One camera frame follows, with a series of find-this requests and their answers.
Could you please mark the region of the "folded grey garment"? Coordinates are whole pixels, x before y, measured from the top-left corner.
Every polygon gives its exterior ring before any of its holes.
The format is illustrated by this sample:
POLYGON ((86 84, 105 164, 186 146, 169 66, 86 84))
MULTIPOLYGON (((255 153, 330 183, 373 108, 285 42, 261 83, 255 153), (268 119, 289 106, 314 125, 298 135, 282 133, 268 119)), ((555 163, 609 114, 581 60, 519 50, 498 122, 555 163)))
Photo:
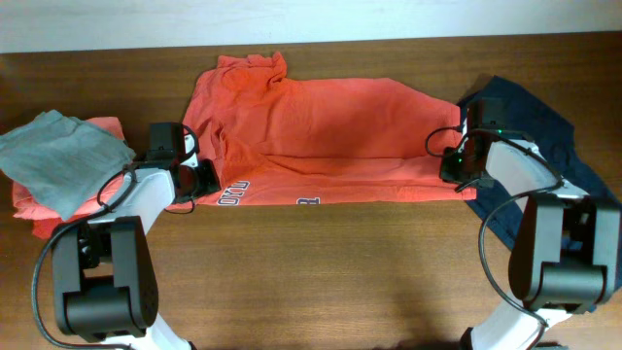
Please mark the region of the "folded grey garment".
POLYGON ((55 110, 1 136, 1 171, 63 220, 134 158, 125 141, 55 110))

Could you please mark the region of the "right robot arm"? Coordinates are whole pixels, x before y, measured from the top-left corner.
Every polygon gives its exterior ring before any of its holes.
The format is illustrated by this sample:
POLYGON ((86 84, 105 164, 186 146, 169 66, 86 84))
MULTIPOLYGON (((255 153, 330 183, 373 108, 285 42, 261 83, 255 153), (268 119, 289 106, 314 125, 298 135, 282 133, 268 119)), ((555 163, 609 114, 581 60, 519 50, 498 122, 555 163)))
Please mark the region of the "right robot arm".
POLYGON ((521 223, 508 262, 510 290, 495 280, 486 257, 485 233, 478 254, 500 305, 467 329, 462 349, 538 349, 544 334, 573 315, 610 300, 615 292, 621 210, 566 180, 519 131, 463 127, 460 143, 441 154, 440 177, 460 190, 481 180, 502 185, 505 205, 517 204, 521 223))

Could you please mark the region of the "navy blue garment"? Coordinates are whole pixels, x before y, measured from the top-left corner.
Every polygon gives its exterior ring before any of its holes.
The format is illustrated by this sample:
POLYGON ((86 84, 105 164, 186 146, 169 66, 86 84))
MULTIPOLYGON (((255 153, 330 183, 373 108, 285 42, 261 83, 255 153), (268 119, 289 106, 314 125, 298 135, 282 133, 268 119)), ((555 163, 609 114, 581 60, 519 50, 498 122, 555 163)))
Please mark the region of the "navy blue garment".
POLYGON ((582 314, 609 301, 621 286, 621 204, 578 159, 572 125, 500 77, 459 108, 461 139, 440 177, 476 190, 469 206, 511 251, 513 302, 582 314))

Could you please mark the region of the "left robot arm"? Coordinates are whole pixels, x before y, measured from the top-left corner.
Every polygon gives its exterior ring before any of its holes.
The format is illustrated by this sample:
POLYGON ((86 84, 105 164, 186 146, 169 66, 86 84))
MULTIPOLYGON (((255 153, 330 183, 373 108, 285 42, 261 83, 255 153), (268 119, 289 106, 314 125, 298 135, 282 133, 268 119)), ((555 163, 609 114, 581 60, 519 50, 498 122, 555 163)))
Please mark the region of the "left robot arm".
POLYGON ((216 193, 209 159, 122 177, 109 204, 58 231, 52 244, 54 317, 59 330, 89 348, 191 349, 158 313, 158 287, 146 235, 172 204, 216 193))

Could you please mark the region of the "folded orange garment stack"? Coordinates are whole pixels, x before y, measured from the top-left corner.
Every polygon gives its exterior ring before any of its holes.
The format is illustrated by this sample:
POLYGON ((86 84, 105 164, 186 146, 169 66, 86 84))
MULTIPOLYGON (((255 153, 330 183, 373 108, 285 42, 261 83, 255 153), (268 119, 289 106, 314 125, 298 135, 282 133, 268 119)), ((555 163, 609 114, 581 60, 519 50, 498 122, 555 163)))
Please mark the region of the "folded orange garment stack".
MULTIPOLYGON (((125 141, 121 122, 116 117, 95 117, 85 122, 92 123, 113 134, 121 141, 125 141)), ((100 199, 107 201, 120 188, 122 178, 118 177, 106 186, 100 199)), ((12 182, 12 202, 16 208, 14 218, 31 221, 33 224, 32 234, 42 239, 50 238, 54 228, 64 223, 62 218, 52 209, 38 203, 32 194, 19 183, 12 182)), ((98 209, 96 194, 89 198, 72 216, 69 221, 80 219, 98 209)))

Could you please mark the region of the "orange red t-shirt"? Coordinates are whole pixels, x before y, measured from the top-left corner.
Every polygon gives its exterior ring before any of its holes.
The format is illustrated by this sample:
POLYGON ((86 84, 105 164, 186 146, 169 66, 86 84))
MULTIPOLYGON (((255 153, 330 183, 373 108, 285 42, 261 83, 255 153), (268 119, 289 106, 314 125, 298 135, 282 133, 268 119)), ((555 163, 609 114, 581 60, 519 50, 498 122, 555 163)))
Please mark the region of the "orange red t-shirt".
POLYGON ((221 183, 204 205, 471 200, 439 176, 459 108, 388 78, 297 81, 285 58, 221 56, 183 122, 221 183))

